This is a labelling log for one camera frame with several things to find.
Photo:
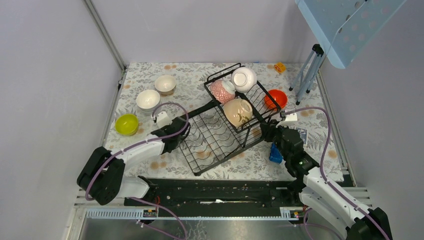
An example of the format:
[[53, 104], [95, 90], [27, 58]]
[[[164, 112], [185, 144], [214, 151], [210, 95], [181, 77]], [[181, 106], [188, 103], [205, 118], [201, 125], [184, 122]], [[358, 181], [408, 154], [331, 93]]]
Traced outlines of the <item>orange bowl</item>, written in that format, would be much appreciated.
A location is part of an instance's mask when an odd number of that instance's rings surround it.
[[278, 90], [278, 89], [271, 89], [268, 91], [268, 94], [266, 94], [263, 98], [263, 100], [271, 99], [273, 102], [276, 102], [276, 100], [288, 100], [288, 96], [285, 92]]
[[264, 100], [265, 106], [267, 107], [267, 109], [276, 109], [277, 107], [279, 107], [280, 109], [283, 109], [286, 107], [288, 100], [284, 100], [284, 99], [280, 99], [280, 100], [276, 100], [275, 104], [271, 99], [265, 99]]

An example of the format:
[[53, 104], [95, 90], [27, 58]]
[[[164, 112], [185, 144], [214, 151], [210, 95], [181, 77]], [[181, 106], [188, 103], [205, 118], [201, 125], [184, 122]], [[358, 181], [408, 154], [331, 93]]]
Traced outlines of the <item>white ribbed bowl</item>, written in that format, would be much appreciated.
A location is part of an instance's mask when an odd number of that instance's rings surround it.
[[160, 103], [158, 103], [152, 108], [142, 108], [140, 106], [137, 106], [137, 110], [144, 115], [151, 116], [152, 114], [154, 114], [155, 116], [157, 116], [162, 111], [162, 106], [160, 106]]
[[147, 89], [138, 94], [135, 102], [136, 105], [140, 106], [141, 108], [153, 108], [157, 104], [161, 104], [161, 95], [156, 90]]

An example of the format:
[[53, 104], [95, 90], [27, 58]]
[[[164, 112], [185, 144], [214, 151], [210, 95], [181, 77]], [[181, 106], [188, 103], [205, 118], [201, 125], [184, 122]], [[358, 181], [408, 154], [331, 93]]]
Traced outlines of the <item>beige bowl top tier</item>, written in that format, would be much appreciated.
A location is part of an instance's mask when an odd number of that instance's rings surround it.
[[235, 127], [240, 128], [253, 117], [253, 108], [251, 104], [244, 99], [235, 98], [223, 106], [225, 117]]

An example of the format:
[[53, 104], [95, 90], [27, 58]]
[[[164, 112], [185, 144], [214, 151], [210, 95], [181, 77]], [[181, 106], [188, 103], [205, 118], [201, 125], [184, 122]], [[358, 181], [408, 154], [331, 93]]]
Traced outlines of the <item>black wire dish rack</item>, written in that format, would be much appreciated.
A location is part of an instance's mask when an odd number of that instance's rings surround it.
[[208, 102], [188, 113], [190, 131], [179, 148], [195, 176], [200, 176], [262, 142], [260, 123], [271, 122], [272, 117], [281, 111], [279, 106], [267, 109], [264, 97], [269, 92], [257, 82], [247, 93], [235, 95], [237, 99], [251, 104], [252, 119], [240, 128], [229, 122], [224, 114], [224, 105], [212, 95], [210, 85], [216, 80], [224, 80], [242, 66], [241, 63], [236, 63], [209, 75], [203, 83], [203, 88], [208, 93]]

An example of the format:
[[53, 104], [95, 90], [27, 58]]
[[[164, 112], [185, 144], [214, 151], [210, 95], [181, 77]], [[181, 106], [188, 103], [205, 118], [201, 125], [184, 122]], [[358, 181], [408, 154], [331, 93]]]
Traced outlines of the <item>lime green bowl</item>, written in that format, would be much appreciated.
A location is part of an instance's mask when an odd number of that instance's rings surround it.
[[123, 114], [115, 121], [114, 128], [123, 136], [132, 136], [139, 129], [138, 118], [134, 114]]

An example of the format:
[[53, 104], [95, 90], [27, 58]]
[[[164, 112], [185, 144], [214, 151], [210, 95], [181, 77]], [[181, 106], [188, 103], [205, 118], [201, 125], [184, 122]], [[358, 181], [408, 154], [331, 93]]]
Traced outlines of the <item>cream floral bowl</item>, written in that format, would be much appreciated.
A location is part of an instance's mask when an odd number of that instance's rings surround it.
[[174, 93], [177, 82], [176, 78], [172, 75], [162, 75], [155, 80], [155, 89], [164, 96]]

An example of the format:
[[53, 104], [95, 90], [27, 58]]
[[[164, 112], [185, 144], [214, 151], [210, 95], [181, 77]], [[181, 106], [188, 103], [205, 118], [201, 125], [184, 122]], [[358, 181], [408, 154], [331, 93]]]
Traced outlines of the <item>white bowl top tier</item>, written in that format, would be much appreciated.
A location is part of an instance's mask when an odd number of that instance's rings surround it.
[[248, 67], [239, 67], [231, 74], [230, 81], [237, 92], [247, 93], [257, 83], [257, 75]]

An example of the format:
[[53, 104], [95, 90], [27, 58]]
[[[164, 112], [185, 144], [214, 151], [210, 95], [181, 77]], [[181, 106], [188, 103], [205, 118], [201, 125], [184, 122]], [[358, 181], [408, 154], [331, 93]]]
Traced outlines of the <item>pink patterned bowl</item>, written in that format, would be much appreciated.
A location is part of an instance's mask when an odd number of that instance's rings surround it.
[[233, 83], [229, 80], [216, 80], [210, 85], [210, 92], [221, 104], [235, 99], [236, 89]]

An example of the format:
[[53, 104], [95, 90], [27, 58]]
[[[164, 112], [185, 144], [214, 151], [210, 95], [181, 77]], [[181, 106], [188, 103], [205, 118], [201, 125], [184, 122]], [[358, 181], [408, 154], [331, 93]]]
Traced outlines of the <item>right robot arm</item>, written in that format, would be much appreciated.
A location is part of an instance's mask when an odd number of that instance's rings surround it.
[[305, 150], [297, 130], [276, 120], [260, 124], [262, 139], [275, 145], [295, 180], [289, 185], [287, 201], [302, 203], [327, 220], [343, 240], [391, 240], [388, 215], [372, 209], [330, 179]]

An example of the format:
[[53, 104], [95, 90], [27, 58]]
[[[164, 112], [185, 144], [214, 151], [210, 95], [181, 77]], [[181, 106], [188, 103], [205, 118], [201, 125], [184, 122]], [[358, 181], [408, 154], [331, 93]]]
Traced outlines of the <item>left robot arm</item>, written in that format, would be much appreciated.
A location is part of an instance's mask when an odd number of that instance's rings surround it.
[[147, 138], [122, 150], [112, 151], [103, 146], [96, 148], [77, 178], [77, 185], [85, 190], [88, 201], [101, 206], [114, 199], [136, 198], [148, 206], [155, 200], [155, 192], [143, 177], [125, 177], [125, 171], [143, 161], [170, 153], [182, 141], [190, 124], [180, 116], [151, 132]]

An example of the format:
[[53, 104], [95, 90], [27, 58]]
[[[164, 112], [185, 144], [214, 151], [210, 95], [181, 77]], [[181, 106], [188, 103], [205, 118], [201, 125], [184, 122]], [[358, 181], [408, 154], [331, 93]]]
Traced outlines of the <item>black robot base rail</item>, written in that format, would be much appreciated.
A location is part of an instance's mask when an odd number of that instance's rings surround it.
[[276, 217], [280, 207], [304, 207], [290, 181], [150, 178], [143, 200], [178, 217]]

